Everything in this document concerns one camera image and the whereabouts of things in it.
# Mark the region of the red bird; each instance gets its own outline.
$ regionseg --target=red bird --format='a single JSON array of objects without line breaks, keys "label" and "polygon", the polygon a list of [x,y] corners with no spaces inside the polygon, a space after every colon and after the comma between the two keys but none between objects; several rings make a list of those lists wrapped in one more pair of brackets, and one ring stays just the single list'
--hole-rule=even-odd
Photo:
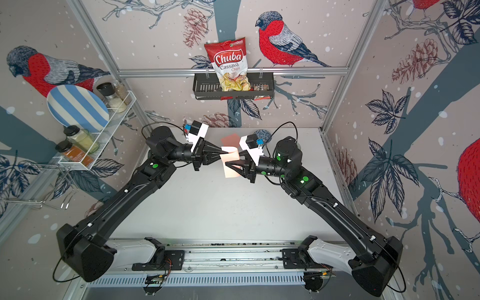
[{"label": "red bird", "polygon": [[312,61],[324,67],[329,65],[318,60],[307,49],[301,38],[291,32],[277,12],[264,12],[258,17],[255,26],[259,27],[260,51],[273,65],[289,65],[299,61]]},{"label": "red bird", "polygon": [[427,16],[425,10],[429,8],[430,6],[434,5],[440,0],[409,0],[410,3],[413,4],[413,10],[412,12],[408,15],[408,18],[410,20],[410,16],[412,15],[413,11],[415,9],[423,10],[423,19],[420,20],[420,22],[424,19],[430,18],[430,16]]},{"label": "red bird", "polygon": [[[438,189],[440,190],[440,196],[438,196],[435,201],[440,201],[443,193],[460,199],[465,203],[472,215],[480,222],[480,139],[476,140],[463,151],[458,161],[457,173],[458,193],[444,191],[437,178],[429,177],[437,183]],[[469,248],[463,250],[472,253],[472,243],[480,238],[480,232],[473,238],[467,238],[460,229],[454,228],[454,231],[460,233],[467,240]]]},{"label": "red bird", "polygon": [[73,60],[59,60],[38,53],[28,46],[18,46],[7,55],[13,76],[22,75],[44,97],[57,85],[74,84],[92,91],[95,82],[110,72],[85,67]]}]

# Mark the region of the glass jar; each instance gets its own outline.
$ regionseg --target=glass jar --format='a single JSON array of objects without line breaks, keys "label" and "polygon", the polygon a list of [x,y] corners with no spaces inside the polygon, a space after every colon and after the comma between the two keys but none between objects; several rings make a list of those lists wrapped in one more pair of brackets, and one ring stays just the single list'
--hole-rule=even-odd
[{"label": "glass jar", "polygon": [[115,93],[117,94],[117,96],[120,97],[120,99],[124,100],[124,103],[126,105],[129,105],[131,99],[127,98],[128,91],[127,91],[127,88],[123,85],[123,83],[119,82],[118,80],[115,80],[112,84],[113,84],[113,89],[115,90]]},{"label": "glass jar", "polygon": [[65,140],[61,141],[55,146],[55,150],[62,153],[63,156],[71,159],[74,162],[82,162],[82,165],[88,167],[93,163],[94,159],[88,156],[82,149],[72,144],[72,142]]},{"label": "glass jar", "polygon": [[110,108],[113,108],[115,113],[124,112],[127,106],[123,100],[118,97],[110,82],[105,82],[96,87],[96,89],[105,97]]},{"label": "glass jar", "polygon": [[98,143],[95,142],[95,137],[93,137],[87,129],[80,129],[72,125],[63,129],[63,133],[67,136],[67,140],[85,152],[88,151],[88,154],[96,152],[99,148]]}]

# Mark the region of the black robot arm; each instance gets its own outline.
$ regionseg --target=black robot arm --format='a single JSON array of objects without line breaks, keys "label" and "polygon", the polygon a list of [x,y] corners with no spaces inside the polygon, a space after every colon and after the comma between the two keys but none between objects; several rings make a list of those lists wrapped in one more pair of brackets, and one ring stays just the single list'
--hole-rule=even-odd
[{"label": "black robot arm", "polygon": [[[190,133],[201,123],[194,121]],[[63,225],[57,231],[61,259],[85,281],[102,276],[112,265],[116,249],[105,245],[118,225],[149,195],[161,188],[175,172],[176,161],[192,163],[196,171],[225,154],[221,148],[200,137],[194,147],[179,143],[169,127],[155,128],[147,138],[149,158],[135,171],[118,193],[96,212],[78,222]]]},{"label": "black robot arm", "polygon": [[[251,142],[253,140],[256,140],[256,136],[247,136],[250,149],[258,147]],[[344,207],[320,179],[301,165],[302,152],[292,137],[276,144],[274,158],[259,157],[258,165],[248,151],[241,152],[241,155],[245,159],[230,161],[226,165],[252,183],[257,174],[280,177],[279,185],[290,197],[322,217],[349,244],[356,255],[348,262],[352,276],[366,291],[380,296],[398,267],[402,243],[395,237],[385,238]],[[309,259],[324,263],[315,257],[305,257],[303,261],[308,262]]]}]

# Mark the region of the striped plate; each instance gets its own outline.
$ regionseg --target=striped plate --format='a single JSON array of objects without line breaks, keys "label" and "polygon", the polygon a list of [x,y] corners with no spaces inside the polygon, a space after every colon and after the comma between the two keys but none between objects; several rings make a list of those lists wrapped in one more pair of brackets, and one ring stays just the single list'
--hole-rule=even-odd
[{"label": "striped plate", "polygon": [[47,96],[50,113],[63,126],[77,125],[99,132],[108,123],[108,110],[94,93],[76,85],[59,85]]}]

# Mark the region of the table surface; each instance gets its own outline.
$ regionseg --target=table surface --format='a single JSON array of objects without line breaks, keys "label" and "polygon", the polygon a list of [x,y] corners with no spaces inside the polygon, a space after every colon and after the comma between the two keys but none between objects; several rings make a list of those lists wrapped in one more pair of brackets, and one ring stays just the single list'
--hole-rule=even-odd
[{"label": "table surface", "polygon": [[[234,133],[241,137],[255,130],[209,128],[205,139],[222,146],[223,137]],[[172,132],[179,142],[185,142],[181,131],[172,128]],[[298,132],[302,165],[342,201],[318,129],[299,128]],[[268,143],[269,150],[273,151],[275,144],[286,136],[295,137],[295,129],[279,129]],[[110,238],[264,242],[303,240],[309,235],[325,241],[342,241],[321,217],[263,176],[257,176],[255,184],[243,177],[225,178],[219,160],[202,166],[198,172],[191,165],[177,169],[161,189],[138,205]]]}]

